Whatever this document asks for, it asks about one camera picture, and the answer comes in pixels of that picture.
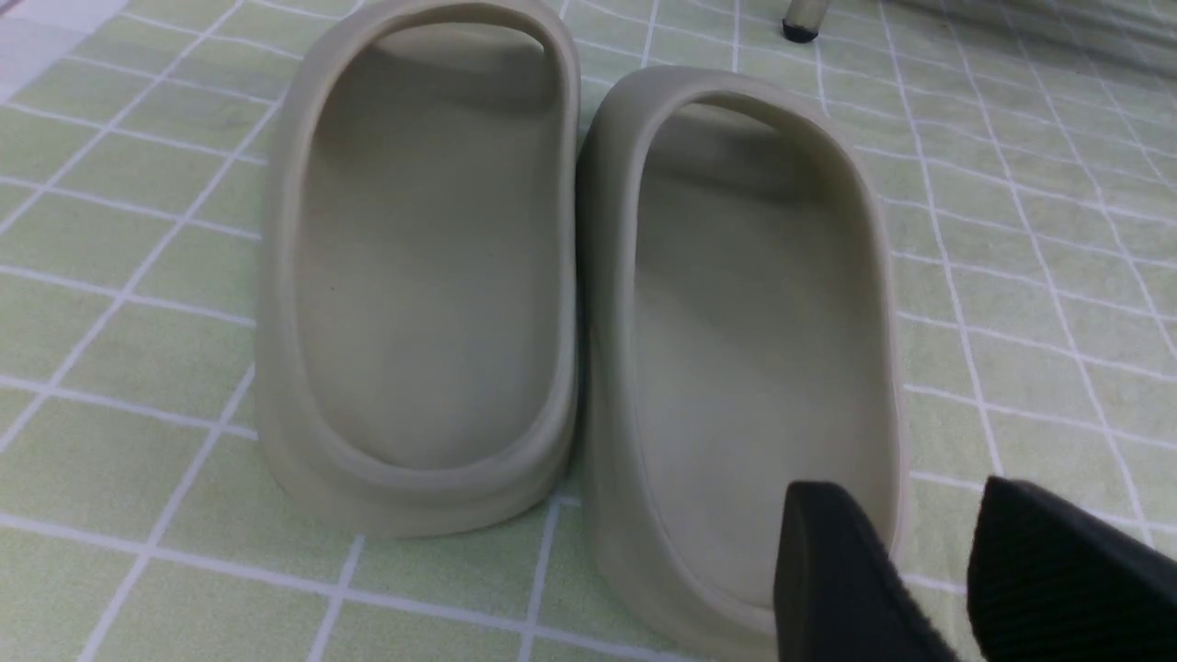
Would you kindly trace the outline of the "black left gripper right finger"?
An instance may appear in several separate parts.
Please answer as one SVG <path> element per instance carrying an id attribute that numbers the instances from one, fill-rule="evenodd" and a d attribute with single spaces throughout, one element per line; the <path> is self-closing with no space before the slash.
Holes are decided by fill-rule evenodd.
<path id="1" fill-rule="evenodd" d="M 967 621 L 988 661 L 1172 661 L 1176 565 L 1025 479 L 985 482 Z"/>

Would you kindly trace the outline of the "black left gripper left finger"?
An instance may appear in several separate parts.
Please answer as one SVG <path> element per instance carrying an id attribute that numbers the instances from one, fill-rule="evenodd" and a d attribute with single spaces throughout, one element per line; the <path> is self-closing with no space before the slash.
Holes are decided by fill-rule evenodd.
<path id="1" fill-rule="evenodd" d="M 957 661 L 844 486 L 794 481 L 783 499 L 773 613 L 782 661 Z"/>

